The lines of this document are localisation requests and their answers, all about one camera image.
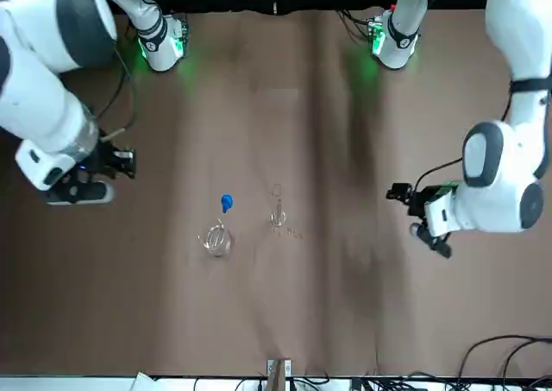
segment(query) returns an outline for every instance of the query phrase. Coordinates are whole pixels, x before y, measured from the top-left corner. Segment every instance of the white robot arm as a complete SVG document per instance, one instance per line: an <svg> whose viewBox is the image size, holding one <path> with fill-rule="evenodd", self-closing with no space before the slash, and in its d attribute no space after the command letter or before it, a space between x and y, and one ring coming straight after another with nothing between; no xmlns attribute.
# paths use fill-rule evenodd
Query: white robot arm
<svg viewBox="0 0 552 391"><path fill-rule="evenodd" d="M173 16L163 16L153 0L112 0L129 16L140 37L147 63L165 72L184 57L188 26Z"/></svg>
<svg viewBox="0 0 552 391"><path fill-rule="evenodd" d="M374 57L389 69L397 70L406 65L414 52L420 32L420 24L430 0L397 0L395 10L387 10L381 16L382 38Z"/></svg>
<svg viewBox="0 0 552 391"><path fill-rule="evenodd" d="M421 192L394 184L387 194L422 219L412 233L445 256L450 256L446 242L452 231L521 232L543 210L539 180L548 166L552 2L487 0L486 29L511 69L508 123L483 122L469 130L460 183Z"/></svg>
<svg viewBox="0 0 552 391"><path fill-rule="evenodd" d="M0 127L22 139L17 164L36 188L54 190L53 202L111 199L110 186L80 182L76 169L134 176L133 152L102 142L94 117L57 77L109 62L115 39L106 0L0 1Z"/></svg>

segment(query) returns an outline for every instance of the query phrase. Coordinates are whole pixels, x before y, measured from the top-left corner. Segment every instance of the brown fabric surface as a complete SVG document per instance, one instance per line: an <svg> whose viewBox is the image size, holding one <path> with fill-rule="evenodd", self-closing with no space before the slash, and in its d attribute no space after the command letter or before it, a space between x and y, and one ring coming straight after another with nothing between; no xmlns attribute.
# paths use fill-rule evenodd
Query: brown fabric surface
<svg viewBox="0 0 552 391"><path fill-rule="evenodd" d="M138 173L116 181L111 205L49 207L0 163L3 374L258 375L281 356L296 375L361 375L377 360L385 374L453 375L484 337L550 334L550 206L522 235L455 235L446 261L385 200L502 114L508 70L481 12L430 12L396 73L329 12L193 16L190 56L168 73L127 55L141 118L118 142L137 148ZM99 109L117 77L67 84ZM125 87L104 127L130 105ZM235 246L217 260L197 235L224 193ZM511 347L482 348L467 374L496 375ZM511 374L545 373L549 353L526 350Z"/></svg>

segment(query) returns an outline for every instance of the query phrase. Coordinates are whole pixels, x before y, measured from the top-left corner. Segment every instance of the blue bottle cap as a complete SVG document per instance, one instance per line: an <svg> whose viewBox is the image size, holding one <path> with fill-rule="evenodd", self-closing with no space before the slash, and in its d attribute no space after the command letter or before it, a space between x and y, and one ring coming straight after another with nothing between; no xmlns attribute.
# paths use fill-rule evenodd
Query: blue bottle cap
<svg viewBox="0 0 552 391"><path fill-rule="evenodd" d="M221 204L223 205L223 213L226 213L226 211L232 208L234 200L232 199L232 196L230 194L224 194L221 198Z"/></svg>

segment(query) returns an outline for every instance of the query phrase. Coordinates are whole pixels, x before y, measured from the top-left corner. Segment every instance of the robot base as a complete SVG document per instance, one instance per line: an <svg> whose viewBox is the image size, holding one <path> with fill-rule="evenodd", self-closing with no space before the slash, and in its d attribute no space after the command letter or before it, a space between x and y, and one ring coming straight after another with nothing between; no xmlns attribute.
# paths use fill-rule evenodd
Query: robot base
<svg viewBox="0 0 552 391"><path fill-rule="evenodd" d="M80 183L78 185L65 183L46 192L46 202L50 205L108 204L114 197L115 190L113 186L103 181ZM68 201L68 198L77 200L71 202Z"/></svg>
<svg viewBox="0 0 552 391"><path fill-rule="evenodd" d="M371 35L373 42L372 56L386 68L398 70L405 67L408 59L414 54L419 35L406 48L399 48L389 33L388 24L391 14L392 12L388 10L377 22L375 19L372 19L372 22L380 24L380 29L375 30Z"/></svg>
<svg viewBox="0 0 552 391"><path fill-rule="evenodd" d="M166 72L185 57L188 47L188 23L173 16L163 16L166 30L153 37L140 36L142 54L156 72Z"/></svg>

